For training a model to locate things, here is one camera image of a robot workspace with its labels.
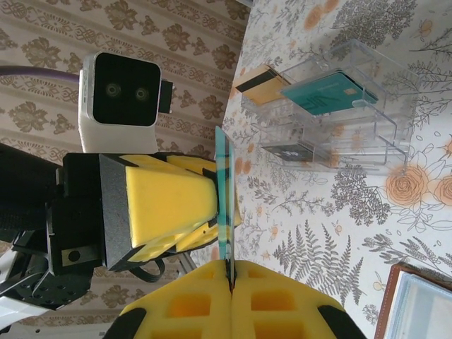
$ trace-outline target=damask pattern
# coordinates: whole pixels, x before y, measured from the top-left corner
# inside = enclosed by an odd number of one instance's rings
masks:
[[[77,74],[83,58],[107,50],[154,61],[173,81],[172,113],[156,126],[161,150],[213,157],[249,10],[235,1],[0,0],[0,61]],[[80,152],[78,86],[29,76],[0,77],[0,142],[61,164]],[[9,248],[0,242],[0,254]],[[177,277],[166,260],[157,284],[98,268],[87,295],[30,326],[113,322],[126,304]],[[156,274],[153,265],[146,267]]]
[[[223,122],[237,157],[236,257],[335,297],[367,338],[393,263],[452,281],[451,16],[452,5],[439,0],[259,0],[250,13],[236,76],[262,63],[282,71],[351,38],[423,76],[415,87],[380,70],[387,85],[421,93],[405,176],[279,167],[259,148],[258,117],[235,91]],[[353,141],[359,147],[359,133]],[[204,263],[216,253],[214,245],[192,256]]]

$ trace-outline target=purple cable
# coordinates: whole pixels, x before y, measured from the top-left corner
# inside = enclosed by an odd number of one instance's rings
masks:
[[[39,76],[78,83],[78,74],[32,66],[0,66],[0,76]]]

